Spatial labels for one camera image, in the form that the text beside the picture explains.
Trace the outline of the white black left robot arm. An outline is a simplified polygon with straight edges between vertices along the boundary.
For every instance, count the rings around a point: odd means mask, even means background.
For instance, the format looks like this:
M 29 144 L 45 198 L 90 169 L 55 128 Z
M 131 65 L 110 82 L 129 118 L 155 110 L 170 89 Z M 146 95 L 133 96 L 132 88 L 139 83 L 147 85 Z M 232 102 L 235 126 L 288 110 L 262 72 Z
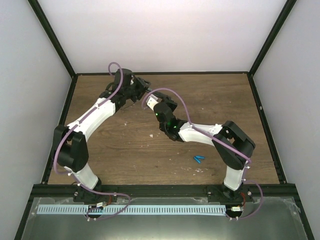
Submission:
M 97 202 L 102 196 L 101 180 L 90 168 L 87 142 L 95 130 L 113 116 L 128 100 L 139 101 L 147 92 L 150 82 L 137 77 L 131 70 L 119 68 L 95 103 L 79 118 L 68 125 L 54 129 L 51 157 L 57 174 L 67 174 L 86 187 L 84 195 Z

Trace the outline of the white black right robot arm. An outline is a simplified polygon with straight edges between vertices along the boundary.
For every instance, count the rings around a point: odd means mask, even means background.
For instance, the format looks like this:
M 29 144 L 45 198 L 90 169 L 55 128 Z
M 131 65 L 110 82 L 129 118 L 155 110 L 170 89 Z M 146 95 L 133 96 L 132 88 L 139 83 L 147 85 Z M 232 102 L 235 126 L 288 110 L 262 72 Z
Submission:
M 147 98 L 146 105 L 155 113 L 159 129 L 172 141 L 195 142 L 215 147 L 226 164 L 223 198 L 229 202 L 236 200 L 240 196 L 245 168 L 256 148 L 254 141 L 233 121 L 204 125 L 176 118 L 174 110 L 178 105 L 169 97 L 159 98 L 152 94 Z

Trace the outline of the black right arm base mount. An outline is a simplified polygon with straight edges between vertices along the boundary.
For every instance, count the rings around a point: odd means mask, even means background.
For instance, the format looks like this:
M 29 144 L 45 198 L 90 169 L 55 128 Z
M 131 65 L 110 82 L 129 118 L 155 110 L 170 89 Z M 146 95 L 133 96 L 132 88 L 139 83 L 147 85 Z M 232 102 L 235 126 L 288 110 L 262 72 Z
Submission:
M 222 184 L 208 185 L 207 197 L 209 202 L 220 203 L 240 203 L 243 200 L 246 202 L 252 202 L 253 199 L 248 195 L 248 187 L 245 187 L 242 183 L 237 190 L 231 190 Z

